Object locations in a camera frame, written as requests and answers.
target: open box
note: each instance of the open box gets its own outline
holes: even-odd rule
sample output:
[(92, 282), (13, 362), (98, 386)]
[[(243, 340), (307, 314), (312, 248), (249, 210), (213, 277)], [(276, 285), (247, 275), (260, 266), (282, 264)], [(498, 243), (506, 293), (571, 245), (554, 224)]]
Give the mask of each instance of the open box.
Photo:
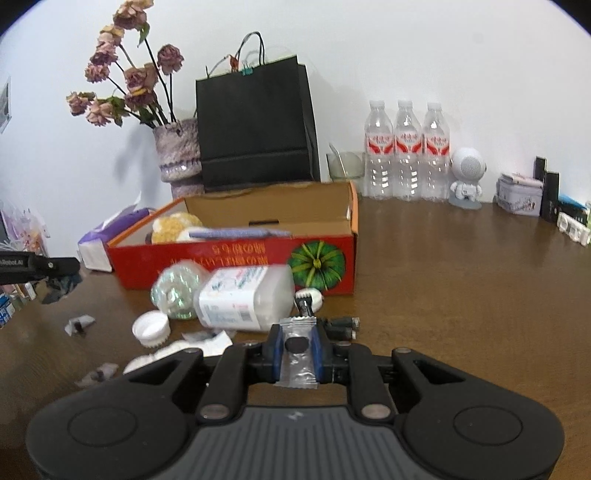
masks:
[[(197, 215), (211, 228), (256, 225), (292, 237), (147, 245), (153, 221), (176, 212)], [(151, 288), (165, 268), (190, 259), (210, 271), (287, 263), (296, 287), (352, 294), (357, 234), (352, 183), (279, 184), (177, 199), (111, 240), (108, 254), (122, 285), (131, 289)]]

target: stone vase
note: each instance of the stone vase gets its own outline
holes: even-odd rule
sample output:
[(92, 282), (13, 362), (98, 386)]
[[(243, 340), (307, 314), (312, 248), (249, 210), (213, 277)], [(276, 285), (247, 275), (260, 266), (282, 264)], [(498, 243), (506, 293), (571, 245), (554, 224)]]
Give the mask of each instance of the stone vase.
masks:
[(160, 177), (170, 183), (173, 199), (204, 192), (197, 119), (154, 128)]

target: pumpkin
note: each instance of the pumpkin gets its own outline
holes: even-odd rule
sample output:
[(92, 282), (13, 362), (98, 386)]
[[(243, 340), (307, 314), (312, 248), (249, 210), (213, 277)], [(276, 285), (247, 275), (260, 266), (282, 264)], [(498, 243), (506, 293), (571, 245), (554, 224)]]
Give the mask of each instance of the pumpkin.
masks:
[(322, 240), (301, 244), (292, 253), (287, 264), (294, 282), (299, 287), (318, 290), (335, 288), (345, 276), (345, 255), (336, 246)]

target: white robot figurine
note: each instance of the white robot figurine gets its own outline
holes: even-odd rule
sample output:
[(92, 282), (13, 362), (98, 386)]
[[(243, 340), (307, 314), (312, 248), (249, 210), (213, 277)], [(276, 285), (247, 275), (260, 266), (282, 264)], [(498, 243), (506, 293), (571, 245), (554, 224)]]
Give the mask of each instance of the white robot figurine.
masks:
[(482, 207), (478, 198), (482, 188), (478, 185), (486, 172), (486, 163), (480, 152), (474, 148), (460, 148), (452, 157), (452, 172), (457, 180), (452, 183), (449, 203), (471, 210)]

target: brown table surface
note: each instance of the brown table surface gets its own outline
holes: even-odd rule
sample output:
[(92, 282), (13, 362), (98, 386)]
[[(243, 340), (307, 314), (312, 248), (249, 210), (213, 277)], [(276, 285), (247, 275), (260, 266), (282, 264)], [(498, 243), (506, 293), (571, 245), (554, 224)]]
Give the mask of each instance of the brown table surface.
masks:
[[(389, 355), (408, 346), (531, 397), (562, 421), (566, 446), (553, 479), (591, 478), (591, 247), (554, 225), (426, 202), (363, 200), (355, 295), (326, 299), (322, 314), (361, 318), (358, 341)], [(146, 353), (131, 325), (153, 307), (114, 275), (90, 274), (54, 305), (33, 302), (0, 331), (0, 477), (36, 478), (24, 449), (31, 416), (75, 392), (104, 362), (123, 368)], [(97, 319), (85, 338), (69, 318)], [(200, 329), (173, 323), (171, 340)], [(236, 340), (262, 339), (240, 333)], [(251, 388), (257, 404), (337, 404), (343, 387)]]

